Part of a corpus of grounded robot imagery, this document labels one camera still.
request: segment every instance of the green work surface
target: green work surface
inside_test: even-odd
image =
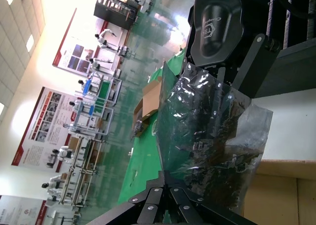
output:
[[[97,101],[95,102],[95,109],[94,112],[95,113],[101,113],[102,112],[102,107],[104,105],[104,100],[102,99],[106,99],[108,91],[110,88],[110,82],[109,81],[104,81],[102,83],[101,89],[100,89],[100,93],[99,93],[99,98],[97,99]]]
[[[173,56],[168,62],[169,68],[178,75],[183,62],[185,50],[179,55]],[[162,76],[162,69],[155,71],[150,81]],[[122,189],[118,198],[118,204],[127,201],[130,197],[138,194],[146,188],[146,181],[158,177],[161,164],[156,145],[156,137],[152,133],[153,123],[158,113],[150,118],[150,125],[139,138],[135,138],[133,155],[130,159]]]

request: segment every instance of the wall poster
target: wall poster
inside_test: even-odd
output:
[[[0,195],[0,225],[41,225],[45,200]]]
[[[70,135],[63,124],[75,120],[70,101],[77,97],[43,87],[11,165],[59,172],[61,161],[52,153],[67,145]]]
[[[99,34],[107,25],[107,21],[91,15],[89,9],[75,9],[53,66],[88,76],[89,58],[96,57],[99,52],[98,42],[94,35]]]

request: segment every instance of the white wall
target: white wall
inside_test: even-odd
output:
[[[46,27],[0,125],[0,194],[46,199],[40,186],[55,174],[11,166],[43,86],[74,94],[78,75],[52,66],[75,7],[89,0],[42,0]]]
[[[274,112],[263,159],[316,160],[316,89],[254,103]]]

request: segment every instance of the black metal bracket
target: black metal bracket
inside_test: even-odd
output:
[[[132,225],[163,223],[168,211],[171,222],[210,225],[255,225],[255,223],[221,208],[204,204],[203,198],[187,189],[183,180],[159,171],[159,177],[147,181],[146,189],[89,225]]]
[[[264,34],[255,37],[232,87],[254,98],[281,50],[280,43]]]

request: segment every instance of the plastic bag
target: plastic bag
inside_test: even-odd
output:
[[[272,112],[188,64],[158,112],[163,170],[204,202],[240,213],[268,138]]]

